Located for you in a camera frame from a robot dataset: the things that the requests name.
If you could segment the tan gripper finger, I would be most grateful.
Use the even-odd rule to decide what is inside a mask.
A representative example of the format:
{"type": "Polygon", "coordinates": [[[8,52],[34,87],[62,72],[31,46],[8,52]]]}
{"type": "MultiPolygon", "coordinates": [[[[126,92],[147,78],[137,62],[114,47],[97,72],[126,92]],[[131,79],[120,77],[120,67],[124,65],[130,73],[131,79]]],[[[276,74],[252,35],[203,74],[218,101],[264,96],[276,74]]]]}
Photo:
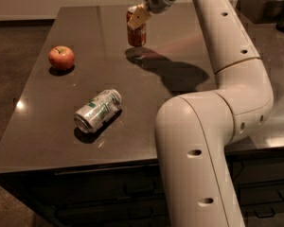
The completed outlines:
{"type": "Polygon", "coordinates": [[[133,6],[133,14],[127,25],[131,30],[135,30],[145,24],[150,18],[151,12],[146,5],[133,6]]]}

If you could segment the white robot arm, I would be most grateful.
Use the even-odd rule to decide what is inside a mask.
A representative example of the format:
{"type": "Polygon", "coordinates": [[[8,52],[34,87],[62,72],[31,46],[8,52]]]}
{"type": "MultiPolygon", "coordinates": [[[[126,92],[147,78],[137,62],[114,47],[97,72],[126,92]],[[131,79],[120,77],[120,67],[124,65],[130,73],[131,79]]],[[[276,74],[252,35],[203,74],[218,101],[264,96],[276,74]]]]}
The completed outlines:
{"type": "MultiPolygon", "coordinates": [[[[142,0],[137,28],[175,0],[142,0]]],[[[225,146],[256,131],[274,105],[264,64],[229,0],[193,0],[216,77],[212,91],[175,96],[156,116],[155,144],[171,227],[245,227],[225,146]]]]}

